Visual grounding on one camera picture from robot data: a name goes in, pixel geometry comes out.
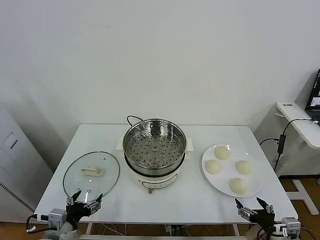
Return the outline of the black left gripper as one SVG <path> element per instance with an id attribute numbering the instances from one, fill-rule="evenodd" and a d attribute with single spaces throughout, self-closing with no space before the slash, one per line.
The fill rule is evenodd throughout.
<path id="1" fill-rule="evenodd" d="M 71 197 L 66 199 L 66 221 L 73 227 L 77 227 L 79 221 L 83 217 L 89 217 L 96 213 L 101 208 L 101 202 L 103 194 L 101 193 L 98 198 L 90 203 L 76 202 L 81 194 L 81 190 L 78 190 Z"/>

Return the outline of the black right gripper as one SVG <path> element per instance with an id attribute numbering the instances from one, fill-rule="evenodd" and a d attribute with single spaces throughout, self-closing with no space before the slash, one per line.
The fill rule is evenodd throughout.
<path id="1" fill-rule="evenodd" d="M 245 220 L 250 220 L 252 223 L 260 225 L 265 231 L 270 231 L 275 225 L 275 213 L 273 205 L 269 205 L 263 199 L 256 197 L 257 202 L 263 209 L 252 210 L 248 207 L 244 207 L 238 199 L 234 199 L 237 207 L 238 215 Z"/>

